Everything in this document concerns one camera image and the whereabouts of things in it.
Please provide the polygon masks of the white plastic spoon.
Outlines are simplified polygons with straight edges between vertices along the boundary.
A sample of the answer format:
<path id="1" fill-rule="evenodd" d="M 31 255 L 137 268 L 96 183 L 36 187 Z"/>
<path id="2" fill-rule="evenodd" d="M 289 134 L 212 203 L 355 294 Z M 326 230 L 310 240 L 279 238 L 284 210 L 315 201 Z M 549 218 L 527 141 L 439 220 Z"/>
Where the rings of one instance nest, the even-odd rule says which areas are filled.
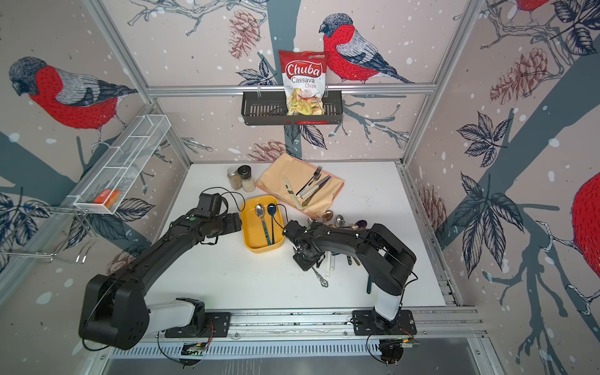
<path id="1" fill-rule="evenodd" d="M 331 276 L 334 270 L 334 256 L 331 252 L 326 253 L 326 278 Z"/>

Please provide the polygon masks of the copper rose gold spoon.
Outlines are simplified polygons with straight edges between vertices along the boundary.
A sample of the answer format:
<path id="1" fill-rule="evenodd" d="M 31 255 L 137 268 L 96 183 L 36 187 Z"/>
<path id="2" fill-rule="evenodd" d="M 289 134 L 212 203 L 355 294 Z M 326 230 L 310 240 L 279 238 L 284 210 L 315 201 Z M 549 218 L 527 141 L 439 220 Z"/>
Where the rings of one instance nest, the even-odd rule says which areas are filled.
<path id="1" fill-rule="evenodd" d="M 334 218 L 334 213 L 331 210 L 327 210 L 323 216 L 314 219 L 312 217 L 309 217 L 309 219 L 307 220 L 308 225 L 314 224 L 314 223 L 328 223 L 330 222 L 332 219 Z"/>

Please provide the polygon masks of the yellow plastic storage box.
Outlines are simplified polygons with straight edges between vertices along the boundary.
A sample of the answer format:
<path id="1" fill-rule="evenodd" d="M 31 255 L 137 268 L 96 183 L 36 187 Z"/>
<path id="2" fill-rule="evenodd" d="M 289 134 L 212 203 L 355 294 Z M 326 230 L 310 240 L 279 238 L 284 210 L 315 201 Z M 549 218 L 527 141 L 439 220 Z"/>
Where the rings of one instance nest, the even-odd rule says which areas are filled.
<path id="1" fill-rule="evenodd" d="M 267 253 L 284 244 L 284 221 L 278 200 L 272 195 L 247 200 L 241 219 L 244 244 L 252 253 Z"/>

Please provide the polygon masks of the green handled steel spoon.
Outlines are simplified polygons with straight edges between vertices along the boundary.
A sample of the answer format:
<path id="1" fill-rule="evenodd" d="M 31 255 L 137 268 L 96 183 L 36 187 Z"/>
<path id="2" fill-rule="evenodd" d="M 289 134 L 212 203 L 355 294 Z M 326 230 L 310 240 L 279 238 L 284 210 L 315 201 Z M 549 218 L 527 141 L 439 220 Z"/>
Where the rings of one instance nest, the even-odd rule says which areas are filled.
<path id="1" fill-rule="evenodd" d="M 259 204 L 256 205 L 256 215 L 257 215 L 257 217 L 259 218 L 259 220 L 260 220 L 260 222 L 262 224 L 262 229 L 263 229 L 266 241 L 267 241 L 267 245 L 271 246 L 272 245 L 271 244 L 271 239 L 270 239 L 271 236 L 270 236 L 270 233 L 268 231 L 267 224 L 266 224 L 266 221 L 265 221 L 265 209 L 264 209 L 264 206 L 261 203 L 259 203 Z"/>

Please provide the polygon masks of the blue metal spoon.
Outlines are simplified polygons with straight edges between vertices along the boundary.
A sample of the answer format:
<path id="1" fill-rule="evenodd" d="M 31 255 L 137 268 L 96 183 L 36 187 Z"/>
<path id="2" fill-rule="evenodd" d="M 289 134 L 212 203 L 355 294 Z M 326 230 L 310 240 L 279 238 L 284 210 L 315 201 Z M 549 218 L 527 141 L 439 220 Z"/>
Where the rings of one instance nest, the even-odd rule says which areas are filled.
<path id="1" fill-rule="evenodd" d="M 271 244 L 274 245 L 275 244 L 275 232 L 274 232 L 274 222 L 275 222 L 275 215 L 277 213 L 277 206 L 274 203 L 270 203 L 267 206 L 267 213 L 270 215 L 271 217 Z"/>

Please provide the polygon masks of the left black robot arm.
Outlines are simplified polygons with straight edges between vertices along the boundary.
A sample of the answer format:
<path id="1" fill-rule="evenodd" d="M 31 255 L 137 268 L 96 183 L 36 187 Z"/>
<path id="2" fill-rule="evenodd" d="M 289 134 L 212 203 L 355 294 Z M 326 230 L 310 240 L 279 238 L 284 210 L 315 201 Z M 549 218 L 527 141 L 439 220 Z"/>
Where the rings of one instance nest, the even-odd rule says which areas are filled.
<path id="1" fill-rule="evenodd" d="M 242 229 L 239 212 L 228 211 L 219 194 L 201 193 L 198 205 L 174 220 L 142 256 L 110 275 L 98 274 L 86 286 L 79 323 L 83 342 L 130 349 L 148 333 L 189 327 L 205 329 L 205 305 L 193 298 L 149 307 L 145 296 L 159 277 L 196 245 L 216 245 L 219 237 Z"/>

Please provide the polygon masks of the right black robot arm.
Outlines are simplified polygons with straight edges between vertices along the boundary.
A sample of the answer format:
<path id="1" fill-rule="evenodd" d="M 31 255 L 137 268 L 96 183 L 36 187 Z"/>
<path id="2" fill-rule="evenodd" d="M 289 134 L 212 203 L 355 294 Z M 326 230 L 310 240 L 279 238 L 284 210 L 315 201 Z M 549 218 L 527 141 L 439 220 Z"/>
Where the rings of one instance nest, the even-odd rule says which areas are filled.
<path id="1" fill-rule="evenodd" d="M 418 279 L 413 271 L 417 262 L 414 252 L 380 223 L 351 230 L 318 222 L 304 227 L 291 220 L 283 227 L 283 235 L 292 243 L 293 259 L 303 271 L 317 265 L 326 253 L 358 259 L 381 290 L 373 308 L 375 316 L 387 322 L 396 320 L 406 285 Z"/>

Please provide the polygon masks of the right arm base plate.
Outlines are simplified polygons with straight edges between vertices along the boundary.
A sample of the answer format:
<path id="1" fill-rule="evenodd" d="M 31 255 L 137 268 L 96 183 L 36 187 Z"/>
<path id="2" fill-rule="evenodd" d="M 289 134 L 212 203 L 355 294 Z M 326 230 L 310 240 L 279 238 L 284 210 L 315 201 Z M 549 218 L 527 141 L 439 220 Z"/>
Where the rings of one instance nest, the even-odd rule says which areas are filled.
<path id="1" fill-rule="evenodd" d="M 413 313 L 403 309 L 392 320 L 386 320 L 375 309 L 353 310 L 350 323 L 356 336 L 417 334 Z"/>

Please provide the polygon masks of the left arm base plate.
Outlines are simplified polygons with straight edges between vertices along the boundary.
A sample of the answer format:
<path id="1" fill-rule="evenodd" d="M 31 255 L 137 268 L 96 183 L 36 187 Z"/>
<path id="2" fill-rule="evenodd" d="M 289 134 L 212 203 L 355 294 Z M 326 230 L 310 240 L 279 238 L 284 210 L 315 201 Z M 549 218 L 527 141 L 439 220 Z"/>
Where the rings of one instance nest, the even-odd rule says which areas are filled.
<path id="1" fill-rule="evenodd" d="M 166 330 L 166 338 L 225 338 L 228 335 L 230 312 L 202 312 L 189 325 Z"/>

